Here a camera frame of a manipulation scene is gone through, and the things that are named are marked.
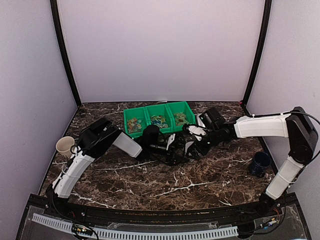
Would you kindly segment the white jar lid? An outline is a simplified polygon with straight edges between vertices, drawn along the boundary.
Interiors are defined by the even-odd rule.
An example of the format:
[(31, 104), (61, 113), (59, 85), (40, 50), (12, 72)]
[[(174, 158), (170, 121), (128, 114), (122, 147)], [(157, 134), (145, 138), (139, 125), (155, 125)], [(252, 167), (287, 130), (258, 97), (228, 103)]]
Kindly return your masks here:
[(185, 144), (185, 152), (188, 151), (188, 148), (193, 144), (194, 142), (193, 141), (189, 141)]

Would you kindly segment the green three-compartment bin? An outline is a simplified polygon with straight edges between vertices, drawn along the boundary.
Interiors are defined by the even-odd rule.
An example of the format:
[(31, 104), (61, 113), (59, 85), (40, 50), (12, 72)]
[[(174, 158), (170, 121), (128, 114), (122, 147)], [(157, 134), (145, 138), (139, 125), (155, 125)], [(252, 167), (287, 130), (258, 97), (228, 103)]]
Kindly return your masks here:
[(196, 116), (186, 101), (170, 102), (123, 111), (125, 132), (137, 139), (147, 126), (159, 127), (163, 134), (181, 132), (183, 125), (195, 124)]

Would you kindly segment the metal scoop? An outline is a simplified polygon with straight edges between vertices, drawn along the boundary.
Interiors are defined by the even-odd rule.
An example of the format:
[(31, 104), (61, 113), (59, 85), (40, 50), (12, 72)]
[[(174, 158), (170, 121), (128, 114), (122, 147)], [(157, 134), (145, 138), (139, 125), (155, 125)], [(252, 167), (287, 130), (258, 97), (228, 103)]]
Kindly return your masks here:
[(200, 114), (196, 114), (195, 118), (196, 118), (197, 125), (202, 126), (202, 127), (205, 126), (204, 123), (202, 122), (201, 118), (200, 118)]

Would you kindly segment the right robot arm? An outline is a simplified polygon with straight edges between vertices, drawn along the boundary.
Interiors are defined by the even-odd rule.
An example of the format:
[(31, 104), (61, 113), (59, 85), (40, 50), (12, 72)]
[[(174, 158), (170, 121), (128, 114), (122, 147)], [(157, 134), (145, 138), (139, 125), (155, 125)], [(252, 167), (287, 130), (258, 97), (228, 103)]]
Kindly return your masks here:
[[(243, 115), (226, 120), (213, 107), (199, 116), (199, 124), (186, 124), (195, 141), (187, 144), (192, 159), (205, 156), (221, 143), (247, 138), (262, 138), (277, 167), (277, 173), (255, 205), (255, 213), (266, 217), (285, 190), (295, 183), (304, 169), (320, 155), (320, 135), (314, 123), (320, 121), (301, 106), (280, 113)], [(283, 156), (283, 161), (276, 157)]]

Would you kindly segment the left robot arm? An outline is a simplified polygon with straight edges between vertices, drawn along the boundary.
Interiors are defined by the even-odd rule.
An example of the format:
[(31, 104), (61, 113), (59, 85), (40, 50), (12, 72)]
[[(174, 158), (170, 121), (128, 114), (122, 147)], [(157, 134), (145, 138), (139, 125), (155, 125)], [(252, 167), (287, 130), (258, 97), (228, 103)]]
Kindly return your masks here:
[(138, 139), (133, 139), (117, 125), (103, 117), (85, 128), (69, 151), (71, 156), (58, 177), (46, 190), (48, 197), (57, 198), (51, 203), (51, 210), (60, 218), (67, 218), (70, 206), (62, 199), (68, 199), (85, 170), (102, 157), (111, 146), (115, 146), (139, 161), (149, 156), (164, 156), (163, 163), (177, 166), (187, 161), (186, 141), (182, 134), (173, 133), (159, 141), (160, 128), (148, 125)]

